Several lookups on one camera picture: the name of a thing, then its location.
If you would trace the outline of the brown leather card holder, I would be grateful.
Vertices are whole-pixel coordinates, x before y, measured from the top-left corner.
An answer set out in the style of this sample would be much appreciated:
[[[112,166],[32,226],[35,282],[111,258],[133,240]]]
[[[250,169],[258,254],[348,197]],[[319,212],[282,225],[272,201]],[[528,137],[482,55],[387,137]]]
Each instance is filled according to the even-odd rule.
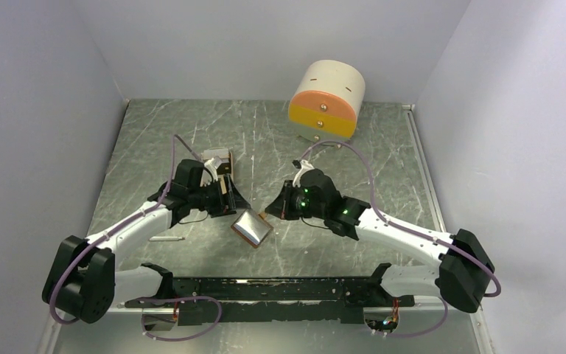
[[[232,223],[231,229],[255,249],[273,231],[273,227],[253,209],[242,212]]]

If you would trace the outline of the beige oval card tray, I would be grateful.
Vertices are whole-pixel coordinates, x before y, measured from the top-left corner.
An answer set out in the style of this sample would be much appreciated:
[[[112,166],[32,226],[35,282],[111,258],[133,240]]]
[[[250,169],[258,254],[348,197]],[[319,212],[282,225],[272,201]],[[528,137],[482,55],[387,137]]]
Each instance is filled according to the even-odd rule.
[[[213,180],[213,171],[217,176],[218,184],[223,195],[228,193],[228,187],[225,182],[225,176],[231,180],[234,178],[234,160],[232,152],[226,147],[214,147],[204,150],[201,158],[205,164],[200,185],[202,187],[211,184]]]

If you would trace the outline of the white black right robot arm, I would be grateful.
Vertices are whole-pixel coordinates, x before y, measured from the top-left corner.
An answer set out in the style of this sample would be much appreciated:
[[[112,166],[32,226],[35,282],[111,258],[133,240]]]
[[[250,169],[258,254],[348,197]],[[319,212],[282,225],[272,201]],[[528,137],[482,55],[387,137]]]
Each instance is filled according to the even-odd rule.
[[[286,180],[267,214],[286,221],[317,218],[334,234],[386,245],[419,261],[391,266],[368,286],[376,305],[394,297],[437,296],[465,313],[475,313],[493,282],[495,267],[474,233],[438,232],[375,211],[370,203],[341,195],[321,170],[303,167]]]

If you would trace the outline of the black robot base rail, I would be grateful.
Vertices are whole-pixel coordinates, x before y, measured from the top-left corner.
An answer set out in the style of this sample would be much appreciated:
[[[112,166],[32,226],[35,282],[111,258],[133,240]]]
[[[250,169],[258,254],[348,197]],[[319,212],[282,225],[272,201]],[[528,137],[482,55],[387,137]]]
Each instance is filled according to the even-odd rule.
[[[365,310],[389,312],[394,305],[412,307],[411,295],[393,298],[378,277],[275,277],[224,278],[176,277],[168,298],[173,303],[134,299],[126,308],[142,308],[146,314],[178,311],[180,325],[221,322],[296,322],[338,320],[364,323]]]

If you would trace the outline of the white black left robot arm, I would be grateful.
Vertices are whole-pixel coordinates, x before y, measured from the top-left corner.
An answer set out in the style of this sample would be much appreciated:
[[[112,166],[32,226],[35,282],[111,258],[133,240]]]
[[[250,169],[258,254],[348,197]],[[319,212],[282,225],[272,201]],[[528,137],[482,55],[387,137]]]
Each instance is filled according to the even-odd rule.
[[[94,323],[117,302],[116,286],[131,280],[142,287],[135,294],[163,307],[173,300],[171,272],[141,265],[118,277],[116,267],[150,238],[179,224],[194,209],[211,218],[234,215],[251,205],[229,174],[218,174],[215,156],[204,162],[183,159],[169,179],[133,213],[86,238],[69,236],[58,246],[42,290],[51,317],[59,324]]]

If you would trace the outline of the stack of credit cards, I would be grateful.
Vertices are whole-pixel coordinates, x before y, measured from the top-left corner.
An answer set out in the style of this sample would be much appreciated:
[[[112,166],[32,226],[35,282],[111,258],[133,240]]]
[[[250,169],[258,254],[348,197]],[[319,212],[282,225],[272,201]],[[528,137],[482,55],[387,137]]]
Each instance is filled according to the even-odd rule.
[[[233,174],[233,158],[228,148],[217,147],[204,150],[202,158],[206,166],[213,168],[219,176]]]

